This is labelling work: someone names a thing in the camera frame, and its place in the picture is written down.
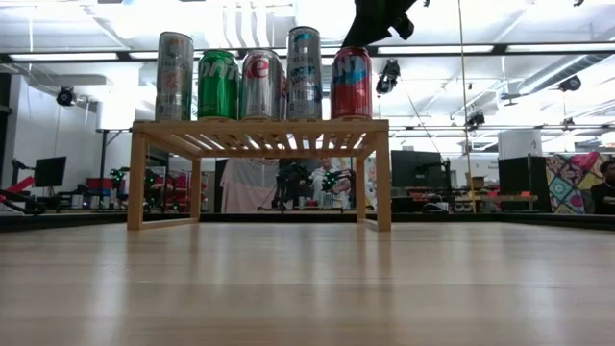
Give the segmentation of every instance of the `wooden shelf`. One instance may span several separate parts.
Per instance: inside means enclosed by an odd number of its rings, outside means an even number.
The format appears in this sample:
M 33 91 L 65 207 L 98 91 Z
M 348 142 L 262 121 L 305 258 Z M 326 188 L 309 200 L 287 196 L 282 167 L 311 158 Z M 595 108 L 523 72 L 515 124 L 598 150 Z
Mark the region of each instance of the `wooden shelf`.
M 391 230 L 388 120 L 136 121 L 131 153 L 130 230 L 166 227 L 164 222 L 146 226 L 142 221 L 142 175 L 148 145 L 192 160 L 192 177 L 196 177 L 192 186 L 201 185 L 201 175 L 195 174 L 201 170 L 201 158 L 357 158 L 358 206 L 365 206 L 364 160 L 376 151 L 378 230 Z M 190 217 L 198 220 L 200 195 L 193 194 L 191 198 Z M 357 221 L 364 219 L 365 209 L 357 209 Z

